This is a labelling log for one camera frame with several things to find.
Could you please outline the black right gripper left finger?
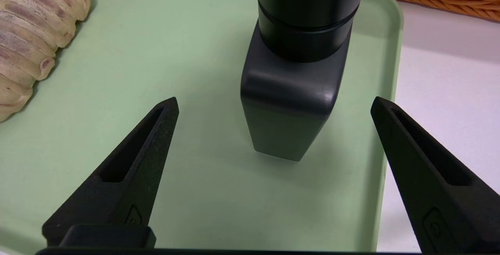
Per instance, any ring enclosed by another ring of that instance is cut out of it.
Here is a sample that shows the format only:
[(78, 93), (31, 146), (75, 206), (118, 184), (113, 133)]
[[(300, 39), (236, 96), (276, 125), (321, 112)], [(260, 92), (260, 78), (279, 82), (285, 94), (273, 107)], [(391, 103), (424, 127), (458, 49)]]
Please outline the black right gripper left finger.
[(75, 225), (148, 225), (179, 114), (175, 97), (148, 112), (43, 224), (49, 247)]

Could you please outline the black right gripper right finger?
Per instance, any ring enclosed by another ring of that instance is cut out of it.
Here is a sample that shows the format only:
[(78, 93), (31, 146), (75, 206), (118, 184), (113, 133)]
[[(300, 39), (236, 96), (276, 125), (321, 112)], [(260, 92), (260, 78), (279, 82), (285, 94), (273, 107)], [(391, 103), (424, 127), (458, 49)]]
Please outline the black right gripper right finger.
[(421, 252), (499, 254), (499, 194), (395, 103), (370, 114)]

